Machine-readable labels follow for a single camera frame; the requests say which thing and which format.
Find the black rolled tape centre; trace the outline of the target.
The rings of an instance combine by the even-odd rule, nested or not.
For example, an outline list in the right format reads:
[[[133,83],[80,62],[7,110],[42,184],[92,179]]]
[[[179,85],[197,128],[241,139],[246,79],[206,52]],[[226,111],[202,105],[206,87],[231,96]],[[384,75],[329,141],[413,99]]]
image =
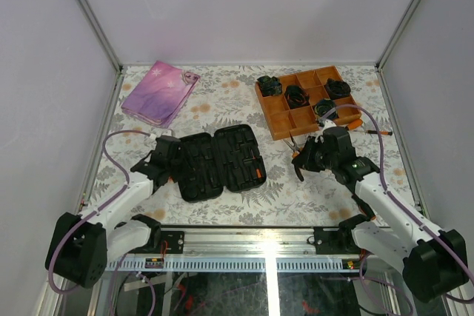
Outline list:
[[[303,88],[295,84],[286,87],[284,97],[291,110],[300,107],[305,107],[310,104],[310,96]]]

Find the black rolled tape far right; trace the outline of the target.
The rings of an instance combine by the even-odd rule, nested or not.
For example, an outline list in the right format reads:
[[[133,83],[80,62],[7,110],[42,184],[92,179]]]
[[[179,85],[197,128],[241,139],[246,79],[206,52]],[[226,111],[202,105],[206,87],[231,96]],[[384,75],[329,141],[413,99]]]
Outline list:
[[[351,94],[350,85],[344,81],[336,81],[332,78],[328,78],[324,87],[331,100],[346,98]]]

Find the orange black long-nose pliers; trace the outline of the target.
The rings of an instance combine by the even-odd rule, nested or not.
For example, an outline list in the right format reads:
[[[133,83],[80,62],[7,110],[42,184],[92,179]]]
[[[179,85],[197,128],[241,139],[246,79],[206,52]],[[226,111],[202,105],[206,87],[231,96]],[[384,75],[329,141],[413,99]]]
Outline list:
[[[299,153],[301,152],[301,149],[300,149],[299,145],[296,143],[296,140],[294,139],[294,137],[292,135],[290,135],[290,140],[287,140],[287,139],[284,138],[283,142],[293,151],[292,158],[296,158],[299,155]],[[295,164],[293,164],[293,167],[294,167],[296,176],[298,177],[298,179],[301,182],[303,182],[304,181],[304,176],[301,173],[301,168],[298,167]]]

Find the black plastic tool case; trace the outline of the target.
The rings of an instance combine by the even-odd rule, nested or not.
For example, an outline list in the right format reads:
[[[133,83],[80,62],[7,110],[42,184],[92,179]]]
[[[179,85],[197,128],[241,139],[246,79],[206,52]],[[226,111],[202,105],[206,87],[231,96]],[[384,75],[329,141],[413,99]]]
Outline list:
[[[252,128],[238,124],[181,138],[185,153],[181,198],[197,203],[219,197],[227,189],[239,193],[260,187],[267,180],[264,160]],[[251,164],[250,148],[259,159],[262,178]]]

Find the orange compartment tray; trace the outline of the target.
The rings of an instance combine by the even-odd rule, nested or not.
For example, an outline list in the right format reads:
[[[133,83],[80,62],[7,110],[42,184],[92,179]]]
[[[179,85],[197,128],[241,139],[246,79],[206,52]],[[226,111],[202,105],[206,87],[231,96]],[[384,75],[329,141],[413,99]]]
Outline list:
[[[255,89],[275,141],[317,131],[317,119],[332,107],[337,109],[330,119],[339,126],[361,118],[352,89],[334,66],[264,76],[257,80]]]

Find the black green rolled tape front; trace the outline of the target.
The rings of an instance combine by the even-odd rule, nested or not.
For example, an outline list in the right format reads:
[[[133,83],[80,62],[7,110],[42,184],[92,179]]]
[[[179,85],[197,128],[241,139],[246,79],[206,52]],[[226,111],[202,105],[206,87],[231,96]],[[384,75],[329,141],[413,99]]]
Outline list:
[[[313,112],[316,115],[317,119],[320,119],[323,115],[327,112],[331,111],[331,109],[336,107],[336,103],[328,98],[323,98],[318,101],[315,105],[313,105]]]

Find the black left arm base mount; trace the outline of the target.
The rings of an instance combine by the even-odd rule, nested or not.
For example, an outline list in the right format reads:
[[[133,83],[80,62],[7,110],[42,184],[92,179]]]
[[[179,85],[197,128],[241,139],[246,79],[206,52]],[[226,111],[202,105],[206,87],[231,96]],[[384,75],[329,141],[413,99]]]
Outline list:
[[[177,255],[182,254],[184,249],[185,232],[178,230],[161,230],[154,238],[140,247],[131,249],[133,254],[160,254]]]

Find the purple folded cloth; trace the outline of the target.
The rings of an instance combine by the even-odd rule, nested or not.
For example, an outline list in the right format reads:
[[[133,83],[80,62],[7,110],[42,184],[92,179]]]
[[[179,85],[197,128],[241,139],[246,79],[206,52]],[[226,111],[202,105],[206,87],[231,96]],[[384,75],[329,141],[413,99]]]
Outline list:
[[[193,72],[157,61],[124,100],[122,112],[168,128],[200,79]]]

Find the black rolled tape far left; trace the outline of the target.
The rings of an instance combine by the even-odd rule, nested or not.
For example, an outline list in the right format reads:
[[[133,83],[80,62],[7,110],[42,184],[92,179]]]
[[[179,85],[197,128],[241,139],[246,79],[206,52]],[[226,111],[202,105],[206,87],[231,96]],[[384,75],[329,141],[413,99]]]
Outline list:
[[[264,75],[257,79],[257,84],[263,97],[282,94],[282,85],[277,77]]]

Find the small black orange screwdriver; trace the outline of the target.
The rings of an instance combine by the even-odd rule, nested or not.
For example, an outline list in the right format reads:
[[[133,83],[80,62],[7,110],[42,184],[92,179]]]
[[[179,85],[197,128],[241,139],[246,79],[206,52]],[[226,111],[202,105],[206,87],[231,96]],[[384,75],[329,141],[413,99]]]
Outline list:
[[[388,135],[388,136],[393,135],[392,131],[365,130],[364,133],[367,133],[370,135]]]

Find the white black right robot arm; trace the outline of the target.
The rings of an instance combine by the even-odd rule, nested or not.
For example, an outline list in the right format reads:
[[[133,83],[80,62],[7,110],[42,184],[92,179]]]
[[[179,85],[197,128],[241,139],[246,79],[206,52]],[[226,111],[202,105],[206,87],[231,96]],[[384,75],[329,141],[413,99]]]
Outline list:
[[[326,127],[293,150],[298,179],[303,171],[331,171],[345,186],[361,214],[338,225],[337,242],[345,252],[363,249],[400,272],[412,294],[422,302],[466,284],[466,243],[454,229],[446,232],[403,202],[382,183],[382,171],[369,158],[356,154],[348,131]]]

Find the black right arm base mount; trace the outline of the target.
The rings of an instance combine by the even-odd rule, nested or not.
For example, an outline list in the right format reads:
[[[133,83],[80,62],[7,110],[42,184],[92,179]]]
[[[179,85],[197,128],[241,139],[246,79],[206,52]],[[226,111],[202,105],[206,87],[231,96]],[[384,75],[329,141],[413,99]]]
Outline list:
[[[360,255],[352,231],[340,227],[314,227],[314,244],[319,255]]]

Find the aluminium front rail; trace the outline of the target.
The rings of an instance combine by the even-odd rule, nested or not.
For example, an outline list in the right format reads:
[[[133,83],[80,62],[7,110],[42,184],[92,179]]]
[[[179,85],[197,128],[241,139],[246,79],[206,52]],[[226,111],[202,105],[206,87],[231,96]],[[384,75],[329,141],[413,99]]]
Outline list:
[[[177,255],[250,258],[269,252],[279,257],[296,258],[319,255],[313,228],[164,225],[161,230],[185,232],[183,253]]]

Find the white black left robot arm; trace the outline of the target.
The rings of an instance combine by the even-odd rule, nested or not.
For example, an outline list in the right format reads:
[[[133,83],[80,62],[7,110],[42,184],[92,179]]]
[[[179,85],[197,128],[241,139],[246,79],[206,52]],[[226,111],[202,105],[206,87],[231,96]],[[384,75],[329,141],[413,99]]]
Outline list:
[[[89,204],[74,215],[65,212],[56,221],[45,259],[50,288],[64,294],[54,277],[89,289],[101,278],[109,262],[135,249],[155,252],[161,247],[161,224],[138,214],[125,215],[150,198],[168,181],[177,181],[184,163],[180,139],[150,135],[155,147],[129,169],[122,168],[124,184],[111,195]]]

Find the black orange handled screwdriver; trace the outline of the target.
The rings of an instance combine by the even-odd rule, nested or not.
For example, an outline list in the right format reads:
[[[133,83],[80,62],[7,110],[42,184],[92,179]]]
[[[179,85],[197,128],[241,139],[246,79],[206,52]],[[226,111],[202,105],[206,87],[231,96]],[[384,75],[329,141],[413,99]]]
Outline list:
[[[368,203],[360,199],[357,195],[353,194],[351,198],[355,201],[356,205],[358,206],[360,212],[365,215],[369,221],[373,221],[376,219],[375,213],[370,207]]]

